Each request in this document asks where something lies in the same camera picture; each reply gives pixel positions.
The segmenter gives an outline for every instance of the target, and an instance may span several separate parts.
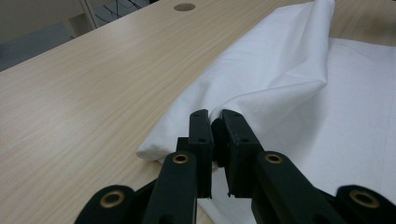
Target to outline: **light wood tabletop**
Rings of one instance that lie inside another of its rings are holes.
[[[161,165],[135,151],[168,106],[275,8],[305,1],[174,10],[184,2],[161,0],[0,73],[1,223],[73,223],[99,189],[156,178]],[[336,5],[332,37],[396,46],[396,2]]]

